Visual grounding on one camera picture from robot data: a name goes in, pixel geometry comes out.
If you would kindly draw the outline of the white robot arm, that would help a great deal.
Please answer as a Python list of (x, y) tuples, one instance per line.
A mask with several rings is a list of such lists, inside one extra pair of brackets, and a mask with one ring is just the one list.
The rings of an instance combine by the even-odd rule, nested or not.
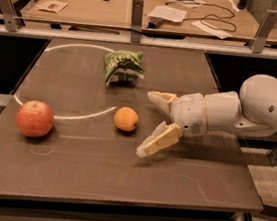
[(225, 131), (235, 136), (265, 137), (277, 132), (277, 79), (254, 75), (239, 92), (177, 96), (148, 92), (148, 99), (170, 116), (171, 124), (160, 123), (137, 148), (139, 157), (148, 157), (170, 147), (181, 137)]

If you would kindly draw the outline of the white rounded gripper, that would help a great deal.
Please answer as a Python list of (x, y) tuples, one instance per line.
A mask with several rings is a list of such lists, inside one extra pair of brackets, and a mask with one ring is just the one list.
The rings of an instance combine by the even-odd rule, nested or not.
[(195, 137), (208, 131), (202, 94), (186, 94), (177, 98), (176, 94), (150, 91), (147, 96), (163, 112), (171, 115), (173, 124), (160, 123), (137, 148), (138, 157), (148, 157), (176, 144), (183, 134)]

